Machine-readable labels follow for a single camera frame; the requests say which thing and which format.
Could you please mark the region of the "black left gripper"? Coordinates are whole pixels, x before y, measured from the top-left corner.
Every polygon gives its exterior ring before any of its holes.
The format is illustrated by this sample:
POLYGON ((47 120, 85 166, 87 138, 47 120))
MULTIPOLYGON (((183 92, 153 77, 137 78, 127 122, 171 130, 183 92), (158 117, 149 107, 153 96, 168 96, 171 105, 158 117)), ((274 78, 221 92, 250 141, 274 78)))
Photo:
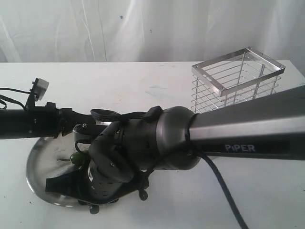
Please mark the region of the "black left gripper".
POLYGON ((95 120, 89 114, 80 114, 71 108, 58 109, 55 103, 47 102, 46 108, 51 115, 48 127, 51 129, 51 136, 65 136, 73 131, 77 124, 94 125, 95 120))

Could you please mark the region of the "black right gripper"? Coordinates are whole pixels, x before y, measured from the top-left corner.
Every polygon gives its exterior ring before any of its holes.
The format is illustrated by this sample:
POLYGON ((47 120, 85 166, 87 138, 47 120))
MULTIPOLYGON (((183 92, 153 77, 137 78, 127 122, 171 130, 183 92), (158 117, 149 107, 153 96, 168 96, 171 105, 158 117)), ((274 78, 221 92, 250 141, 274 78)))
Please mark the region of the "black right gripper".
POLYGON ((148 176, 136 167, 98 167, 85 164, 79 169, 46 179, 46 192, 71 193, 82 206, 88 206, 92 215, 99 213, 100 206, 116 203, 119 198, 134 191, 141 200, 148 198, 145 189, 148 176))

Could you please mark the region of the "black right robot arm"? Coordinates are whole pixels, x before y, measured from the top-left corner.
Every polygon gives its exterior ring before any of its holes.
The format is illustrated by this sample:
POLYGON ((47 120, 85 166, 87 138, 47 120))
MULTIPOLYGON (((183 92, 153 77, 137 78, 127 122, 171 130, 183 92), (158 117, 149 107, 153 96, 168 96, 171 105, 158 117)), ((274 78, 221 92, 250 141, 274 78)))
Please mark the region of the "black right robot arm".
POLYGON ((138 191, 148 198, 149 175, 155 170, 189 170, 212 156, 304 160, 305 88, 299 86, 202 114, 176 106, 119 114, 93 109, 95 121, 108 126, 78 132, 79 168, 46 180, 46 192, 90 206, 138 191))

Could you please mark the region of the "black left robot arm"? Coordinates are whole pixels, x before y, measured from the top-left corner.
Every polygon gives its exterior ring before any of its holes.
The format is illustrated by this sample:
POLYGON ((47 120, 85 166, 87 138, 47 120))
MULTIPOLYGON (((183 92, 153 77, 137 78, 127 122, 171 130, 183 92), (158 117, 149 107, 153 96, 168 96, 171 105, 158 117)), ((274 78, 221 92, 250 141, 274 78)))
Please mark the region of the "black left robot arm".
POLYGON ((72 132, 77 124, 94 125, 90 114, 80 114, 71 108, 56 108, 54 103, 26 110, 1 110, 0 138, 20 139, 57 137, 72 132))

